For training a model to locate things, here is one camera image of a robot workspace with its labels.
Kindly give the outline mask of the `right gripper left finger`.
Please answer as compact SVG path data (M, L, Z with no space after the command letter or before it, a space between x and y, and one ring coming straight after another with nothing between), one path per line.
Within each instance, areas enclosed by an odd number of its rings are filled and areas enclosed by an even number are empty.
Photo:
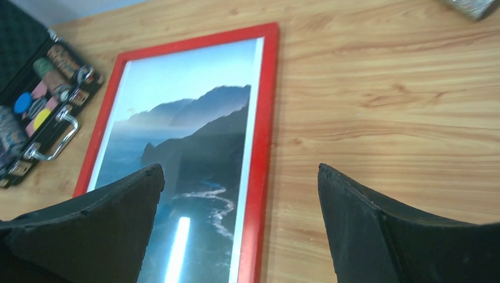
M1 281L136 282L164 185L152 164L1 222Z

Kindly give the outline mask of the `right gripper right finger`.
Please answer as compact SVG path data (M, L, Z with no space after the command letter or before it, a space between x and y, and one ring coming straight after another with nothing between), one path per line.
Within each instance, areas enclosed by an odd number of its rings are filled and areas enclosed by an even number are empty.
M499 224L414 208L320 164L318 197L339 282L498 282Z

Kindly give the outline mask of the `seascape photo print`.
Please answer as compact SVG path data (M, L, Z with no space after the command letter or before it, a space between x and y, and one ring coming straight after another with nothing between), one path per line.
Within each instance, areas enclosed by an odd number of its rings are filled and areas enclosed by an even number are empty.
M236 282L264 38L126 63L88 191L159 164L139 282Z

